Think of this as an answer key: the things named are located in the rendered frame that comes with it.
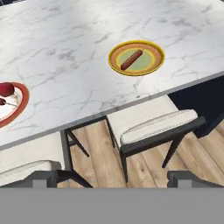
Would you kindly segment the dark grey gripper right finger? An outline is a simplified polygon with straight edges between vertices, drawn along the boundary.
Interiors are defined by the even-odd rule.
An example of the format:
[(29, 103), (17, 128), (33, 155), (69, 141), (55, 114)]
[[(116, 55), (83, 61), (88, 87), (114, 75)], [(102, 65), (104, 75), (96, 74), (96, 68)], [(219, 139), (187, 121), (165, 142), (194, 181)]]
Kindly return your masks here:
[(214, 182), (198, 178), (190, 171), (168, 171), (167, 178), (167, 187), (172, 188), (224, 188), (224, 185), (215, 184)]

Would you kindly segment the red cherries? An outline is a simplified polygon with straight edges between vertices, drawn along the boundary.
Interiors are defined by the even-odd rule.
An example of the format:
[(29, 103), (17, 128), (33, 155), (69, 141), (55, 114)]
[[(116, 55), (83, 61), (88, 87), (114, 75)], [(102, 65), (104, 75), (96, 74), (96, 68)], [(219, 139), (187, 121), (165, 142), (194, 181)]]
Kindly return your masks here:
[(7, 104), (5, 97), (9, 97), (15, 93), (15, 88), (10, 82), (0, 83), (0, 105)]

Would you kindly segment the red rimmed white plate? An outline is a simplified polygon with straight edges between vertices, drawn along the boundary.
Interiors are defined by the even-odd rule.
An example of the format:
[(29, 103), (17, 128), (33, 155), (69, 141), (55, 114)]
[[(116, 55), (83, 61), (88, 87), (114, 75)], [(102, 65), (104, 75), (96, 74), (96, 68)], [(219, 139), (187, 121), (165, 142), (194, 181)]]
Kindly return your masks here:
[(0, 105), (0, 128), (13, 122), (28, 104), (30, 93), (28, 88), (19, 82), (11, 82), (15, 88), (15, 93), (5, 97), (7, 104)]

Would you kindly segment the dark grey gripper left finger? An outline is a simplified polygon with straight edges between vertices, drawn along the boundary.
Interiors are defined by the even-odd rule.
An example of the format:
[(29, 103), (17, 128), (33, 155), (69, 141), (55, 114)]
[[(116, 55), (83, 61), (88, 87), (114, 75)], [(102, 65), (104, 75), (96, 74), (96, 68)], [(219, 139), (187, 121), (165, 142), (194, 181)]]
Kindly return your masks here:
[(11, 184), (13, 187), (24, 188), (51, 188), (56, 187), (56, 174), (54, 171), (35, 171), (27, 178)]

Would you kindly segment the yellow rimmed brown plate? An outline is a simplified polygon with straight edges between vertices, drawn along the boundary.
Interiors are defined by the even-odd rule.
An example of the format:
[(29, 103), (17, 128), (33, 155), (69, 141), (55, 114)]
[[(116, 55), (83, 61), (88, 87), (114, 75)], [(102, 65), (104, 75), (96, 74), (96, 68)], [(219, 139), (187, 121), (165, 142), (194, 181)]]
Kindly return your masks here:
[(165, 61), (165, 52), (148, 40), (129, 40), (116, 45), (108, 63), (119, 74), (141, 76), (155, 72)]

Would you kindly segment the brown sausage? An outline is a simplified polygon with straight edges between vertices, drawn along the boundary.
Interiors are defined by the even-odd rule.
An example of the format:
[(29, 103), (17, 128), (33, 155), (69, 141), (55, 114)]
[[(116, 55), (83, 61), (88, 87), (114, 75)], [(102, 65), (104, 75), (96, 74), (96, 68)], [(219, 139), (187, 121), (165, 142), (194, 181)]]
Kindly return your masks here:
[(121, 69), (124, 71), (130, 67), (141, 55), (143, 54), (142, 50), (137, 50), (129, 58), (127, 58), (122, 64)]

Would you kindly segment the white cushioned dark stool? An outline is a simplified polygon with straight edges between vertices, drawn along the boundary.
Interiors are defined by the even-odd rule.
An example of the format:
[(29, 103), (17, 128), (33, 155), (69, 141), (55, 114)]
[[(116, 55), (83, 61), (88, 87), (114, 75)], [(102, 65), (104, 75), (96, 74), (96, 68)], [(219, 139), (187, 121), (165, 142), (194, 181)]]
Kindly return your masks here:
[(0, 150), (0, 187), (13, 187), (35, 171), (55, 172), (57, 184), (71, 179), (92, 188), (73, 168), (65, 130)]
[(179, 110), (168, 95), (124, 108), (106, 116), (113, 146), (119, 150), (122, 171), (128, 181), (127, 158), (171, 142), (165, 168), (186, 134), (206, 122), (194, 109)]

